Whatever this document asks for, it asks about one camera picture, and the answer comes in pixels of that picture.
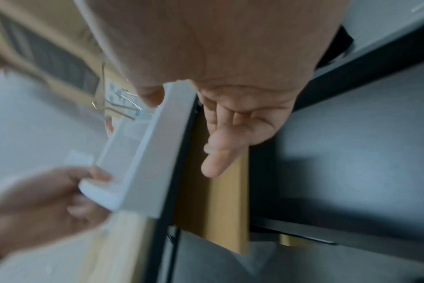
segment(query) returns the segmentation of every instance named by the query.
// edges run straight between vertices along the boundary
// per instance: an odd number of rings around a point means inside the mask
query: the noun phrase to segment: wooden board
[[[219,177],[206,178],[201,163],[207,143],[204,112],[194,123],[176,199],[174,224],[232,252],[248,250],[248,152]]]

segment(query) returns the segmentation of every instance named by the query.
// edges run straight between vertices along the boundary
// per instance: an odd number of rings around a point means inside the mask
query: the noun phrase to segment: hand
[[[220,175],[271,138],[340,25],[348,0],[76,0],[104,52],[149,106],[189,79],[210,132],[202,165]]]
[[[109,181],[97,167],[60,168],[0,185],[0,257],[102,223],[109,211],[78,191],[83,178]]]

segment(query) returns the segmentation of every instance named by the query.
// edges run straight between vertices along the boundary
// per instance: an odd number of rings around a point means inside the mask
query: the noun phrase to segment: gray floor
[[[247,256],[182,233],[174,283],[407,283],[424,278],[424,263],[354,248],[315,244],[290,248],[251,243]]]

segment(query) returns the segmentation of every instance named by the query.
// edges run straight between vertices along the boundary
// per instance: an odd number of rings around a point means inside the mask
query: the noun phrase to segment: wall
[[[15,73],[0,73],[0,179],[62,164],[70,150],[100,154],[108,137],[90,113]]]

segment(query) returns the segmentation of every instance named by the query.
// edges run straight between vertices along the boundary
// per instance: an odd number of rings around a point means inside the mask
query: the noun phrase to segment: vent
[[[1,14],[0,25],[21,57],[51,76],[95,94],[100,79],[83,60]]]

